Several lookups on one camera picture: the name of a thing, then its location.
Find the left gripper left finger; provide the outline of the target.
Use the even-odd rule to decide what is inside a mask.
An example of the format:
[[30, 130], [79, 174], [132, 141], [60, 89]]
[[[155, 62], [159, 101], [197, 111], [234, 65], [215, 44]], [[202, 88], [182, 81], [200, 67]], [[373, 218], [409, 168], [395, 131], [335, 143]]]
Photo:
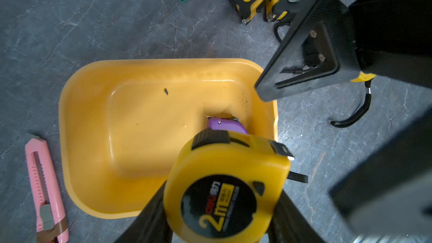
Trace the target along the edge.
[[166, 182], [147, 203], [129, 228], [115, 243], [171, 243], [173, 231], [167, 223], [163, 207]]

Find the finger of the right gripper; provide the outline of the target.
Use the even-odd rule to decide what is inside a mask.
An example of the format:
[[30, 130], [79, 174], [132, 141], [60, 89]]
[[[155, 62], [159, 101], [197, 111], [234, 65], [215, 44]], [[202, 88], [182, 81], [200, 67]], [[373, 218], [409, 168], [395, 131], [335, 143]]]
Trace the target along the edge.
[[330, 196], [353, 233], [432, 235], [432, 112], [340, 180]]

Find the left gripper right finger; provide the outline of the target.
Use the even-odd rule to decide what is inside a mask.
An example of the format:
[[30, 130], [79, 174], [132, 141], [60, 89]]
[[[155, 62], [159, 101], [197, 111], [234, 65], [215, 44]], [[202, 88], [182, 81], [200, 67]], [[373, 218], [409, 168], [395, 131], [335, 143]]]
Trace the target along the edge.
[[270, 243], [324, 243], [284, 191], [276, 204], [267, 235]]

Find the yellow plastic storage box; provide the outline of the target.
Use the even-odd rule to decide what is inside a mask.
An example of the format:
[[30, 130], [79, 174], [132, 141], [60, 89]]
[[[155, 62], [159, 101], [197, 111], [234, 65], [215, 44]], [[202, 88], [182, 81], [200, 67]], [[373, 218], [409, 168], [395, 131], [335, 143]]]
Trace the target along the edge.
[[102, 219], [137, 216], [179, 151], [209, 117], [236, 117], [246, 130], [276, 139], [278, 108], [254, 85], [263, 72], [241, 58], [106, 60], [66, 82], [59, 101], [67, 193]]

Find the yellow 2m tape measure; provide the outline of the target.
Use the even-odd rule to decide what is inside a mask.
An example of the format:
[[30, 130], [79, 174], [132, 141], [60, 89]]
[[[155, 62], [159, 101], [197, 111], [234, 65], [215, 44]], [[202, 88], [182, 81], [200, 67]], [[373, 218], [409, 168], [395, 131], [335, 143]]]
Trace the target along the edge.
[[167, 223], [187, 243], [257, 243], [266, 233], [294, 156], [277, 141], [207, 128], [182, 148], [163, 196]]

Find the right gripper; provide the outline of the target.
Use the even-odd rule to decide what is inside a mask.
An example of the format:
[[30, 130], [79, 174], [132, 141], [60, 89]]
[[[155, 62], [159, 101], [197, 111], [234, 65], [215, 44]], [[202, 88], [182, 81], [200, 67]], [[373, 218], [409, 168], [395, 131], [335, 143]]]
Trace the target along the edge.
[[305, 0], [255, 90], [278, 100], [349, 82], [360, 66], [431, 88], [432, 0]]

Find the purple tape measure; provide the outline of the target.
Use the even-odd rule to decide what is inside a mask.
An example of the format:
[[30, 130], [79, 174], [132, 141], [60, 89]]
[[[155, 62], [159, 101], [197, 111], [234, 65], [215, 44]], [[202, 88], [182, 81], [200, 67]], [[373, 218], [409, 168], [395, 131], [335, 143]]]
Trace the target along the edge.
[[240, 123], [239, 119], [236, 117], [230, 118], [220, 118], [211, 117], [208, 118], [208, 127], [214, 131], [234, 131], [238, 133], [248, 134], [246, 128]]

